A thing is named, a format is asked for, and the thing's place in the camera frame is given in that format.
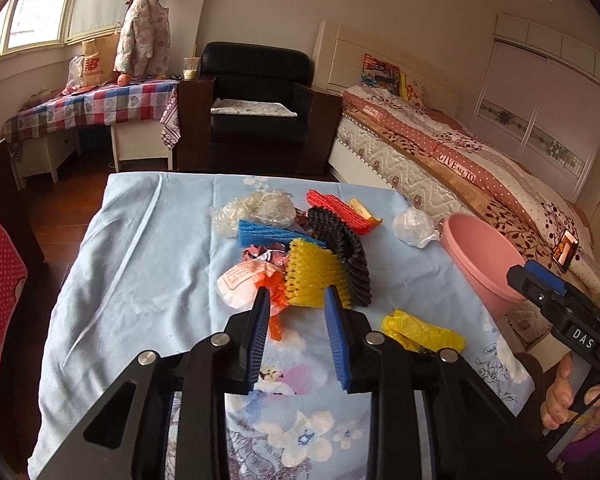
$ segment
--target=window frame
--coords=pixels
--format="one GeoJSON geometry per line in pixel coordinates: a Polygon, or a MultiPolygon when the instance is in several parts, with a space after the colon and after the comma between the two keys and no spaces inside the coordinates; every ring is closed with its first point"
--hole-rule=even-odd
{"type": "MultiPolygon", "coordinates": [[[[62,13],[60,15],[58,35],[54,40],[27,43],[11,48],[9,48],[9,37],[11,34],[11,25],[13,25],[13,17],[18,5],[18,0],[8,0],[6,4],[8,4],[8,7],[7,15],[4,19],[4,25],[2,26],[2,35],[0,37],[0,58],[9,54],[21,52],[23,50],[46,48],[50,46],[65,46],[68,44],[69,25],[71,22],[71,15],[74,12],[75,0],[64,0],[62,3],[62,13]]],[[[99,36],[100,34],[100,31],[94,31],[93,36],[99,36]]]]}

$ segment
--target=human hand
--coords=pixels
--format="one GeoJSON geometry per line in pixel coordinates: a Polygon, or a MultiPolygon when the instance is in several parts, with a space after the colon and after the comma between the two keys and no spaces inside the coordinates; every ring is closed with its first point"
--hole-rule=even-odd
{"type": "MultiPolygon", "coordinates": [[[[573,403],[573,390],[569,384],[569,375],[573,369],[571,353],[565,355],[558,365],[558,371],[555,375],[555,382],[546,391],[546,400],[540,408],[542,424],[548,430],[557,430],[558,427],[568,420],[571,420],[576,413],[569,410],[573,403]]],[[[585,404],[589,404],[600,394],[600,384],[590,388],[584,396],[585,404]]],[[[589,436],[600,428],[600,399],[594,404],[595,411],[590,419],[582,426],[576,437],[573,439],[581,440],[589,436]]]]}

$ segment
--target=chair backrest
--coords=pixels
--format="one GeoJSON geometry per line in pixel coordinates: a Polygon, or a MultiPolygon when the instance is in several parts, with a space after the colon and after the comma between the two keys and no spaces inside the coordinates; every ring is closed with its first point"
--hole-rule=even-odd
{"type": "Polygon", "coordinates": [[[221,99],[280,102],[291,99],[292,85],[309,85],[311,61],[297,50],[215,41],[202,53],[199,72],[216,76],[221,99]]]}

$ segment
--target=black leather armchair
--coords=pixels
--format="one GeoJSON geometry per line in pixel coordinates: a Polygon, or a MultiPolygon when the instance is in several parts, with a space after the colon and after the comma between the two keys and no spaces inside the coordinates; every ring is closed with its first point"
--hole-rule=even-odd
{"type": "Polygon", "coordinates": [[[314,91],[311,62],[295,50],[209,43],[199,79],[179,87],[179,171],[322,174],[342,108],[339,96],[314,91]],[[211,115],[217,98],[277,102],[296,118],[211,115]]]}

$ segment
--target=light blue tablecloth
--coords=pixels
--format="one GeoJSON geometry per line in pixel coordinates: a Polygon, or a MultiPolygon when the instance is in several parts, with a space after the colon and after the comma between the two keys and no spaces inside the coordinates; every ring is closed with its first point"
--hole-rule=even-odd
{"type": "MultiPolygon", "coordinates": [[[[309,189],[346,202],[357,197],[382,217],[363,237],[373,293],[363,311],[371,326],[400,308],[456,330],[467,361],[513,413],[522,408],[533,383],[443,248],[412,248],[392,232],[391,220],[407,206],[397,192],[289,178],[113,174],[51,317],[32,479],[136,354],[184,352],[224,328],[235,310],[215,284],[240,249],[214,232],[208,210],[265,188],[291,192],[299,208],[308,207],[309,189]]],[[[227,399],[234,477],[364,478],[369,396],[341,390],[321,310],[291,307],[283,326],[282,342],[267,341],[254,392],[227,399]]],[[[176,405],[174,422],[178,414],[176,405]]],[[[172,466],[170,446],[168,476],[172,466]]]]}

